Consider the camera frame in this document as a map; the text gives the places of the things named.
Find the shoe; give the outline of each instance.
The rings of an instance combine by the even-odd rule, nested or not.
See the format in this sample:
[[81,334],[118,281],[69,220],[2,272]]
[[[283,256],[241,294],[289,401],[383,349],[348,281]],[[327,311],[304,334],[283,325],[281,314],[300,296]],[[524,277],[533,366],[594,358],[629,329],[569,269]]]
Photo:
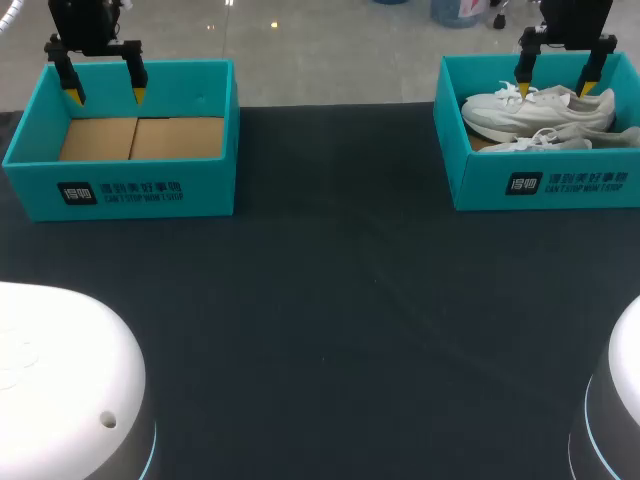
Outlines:
[[590,140],[572,137],[564,141],[559,141],[557,134],[558,132],[553,128],[542,128],[531,138],[517,138],[515,142],[484,147],[480,152],[497,153],[542,152],[549,150],[591,150]]
[[555,135],[560,142],[573,138],[587,139],[593,148],[640,148],[640,127],[631,127],[622,133],[606,133],[575,124],[558,130]]
[[541,128],[561,129],[574,123],[591,130],[608,130],[615,118],[615,95],[579,98],[568,88],[531,88],[524,99],[515,85],[495,93],[473,95],[462,106],[462,118],[474,131],[496,142],[533,137]]
[[598,132],[579,124],[561,130],[543,128],[531,138],[517,138],[515,142],[501,143],[479,151],[495,153],[591,148],[640,148],[640,127],[631,127],[622,133]]

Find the tiled floor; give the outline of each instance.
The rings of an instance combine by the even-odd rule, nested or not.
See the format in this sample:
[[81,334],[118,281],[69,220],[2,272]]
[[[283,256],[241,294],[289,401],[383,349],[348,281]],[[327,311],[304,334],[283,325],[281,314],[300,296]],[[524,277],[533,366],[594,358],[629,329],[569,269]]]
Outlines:
[[[0,0],[4,12],[9,0]],[[537,8],[513,0],[507,28],[463,30],[429,18],[430,0],[134,0],[121,39],[140,39],[145,58],[235,60],[242,105],[414,102],[433,99],[445,54],[512,52]],[[640,65],[637,0],[615,0],[607,31]],[[44,0],[26,0],[0,36],[0,111],[24,108],[55,31]],[[84,61],[79,57],[74,60]]]

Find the teal box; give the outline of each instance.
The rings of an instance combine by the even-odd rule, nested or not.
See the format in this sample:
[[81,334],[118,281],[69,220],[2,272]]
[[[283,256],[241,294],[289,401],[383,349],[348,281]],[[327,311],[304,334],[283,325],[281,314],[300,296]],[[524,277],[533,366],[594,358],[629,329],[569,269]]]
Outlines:
[[[230,60],[147,61],[138,105],[124,62],[75,65],[84,107],[46,65],[2,165],[31,220],[231,215],[240,112]],[[219,158],[59,162],[72,119],[224,117]]]
[[[457,210],[525,210],[640,206],[640,149],[476,153],[460,114],[467,97],[515,82],[518,55],[443,57],[434,117]],[[574,88],[588,54],[540,55],[533,86]],[[640,79],[624,54],[609,55],[592,94],[612,88],[613,129],[640,126]],[[528,186],[514,194],[513,182]]]

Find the black tablecloth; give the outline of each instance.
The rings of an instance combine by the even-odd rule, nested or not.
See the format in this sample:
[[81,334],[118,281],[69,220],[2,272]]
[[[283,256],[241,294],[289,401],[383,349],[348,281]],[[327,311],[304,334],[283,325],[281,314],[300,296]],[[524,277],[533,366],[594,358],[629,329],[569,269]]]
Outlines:
[[640,211],[456,213],[432,113],[243,109],[232,218],[31,224],[2,174],[0,279],[128,323],[165,479],[566,480]]

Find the white cable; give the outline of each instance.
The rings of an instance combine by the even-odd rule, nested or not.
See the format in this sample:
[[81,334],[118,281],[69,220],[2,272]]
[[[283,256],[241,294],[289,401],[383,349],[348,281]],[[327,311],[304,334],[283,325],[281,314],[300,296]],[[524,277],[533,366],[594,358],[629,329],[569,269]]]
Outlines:
[[9,9],[7,10],[7,13],[5,13],[3,17],[0,18],[0,35],[2,35],[2,33],[4,33],[4,31],[7,28],[9,28],[9,25],[11,25],[11,22],[13,22],[15,18],[18,16],[18,13],[22,8],[23,2],[24,0],[13,0],[11,2],[11,5],[9,5]]

